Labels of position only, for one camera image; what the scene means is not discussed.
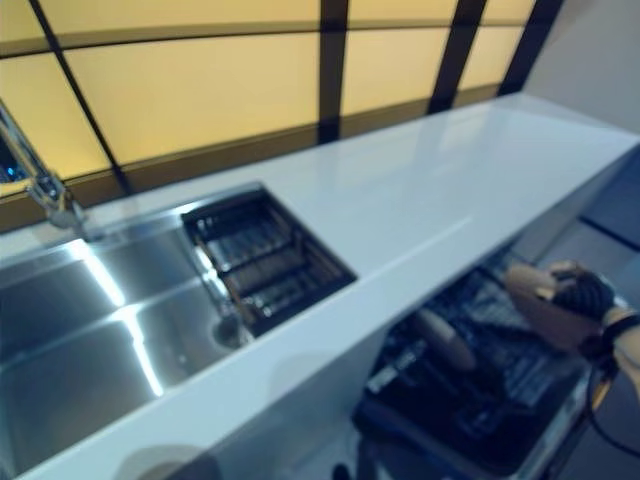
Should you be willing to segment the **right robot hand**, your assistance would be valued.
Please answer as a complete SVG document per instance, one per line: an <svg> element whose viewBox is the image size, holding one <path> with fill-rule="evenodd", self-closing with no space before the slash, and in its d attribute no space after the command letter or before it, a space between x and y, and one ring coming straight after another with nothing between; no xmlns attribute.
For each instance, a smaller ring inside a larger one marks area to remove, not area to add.
<svg viewBox="0 0 640 480"><path fill-rule="evenodd" d="M614 307L615 292L599 274L573 261L561 261L549 267L555 281L549 302L570 313L601 324Z"/></svg>

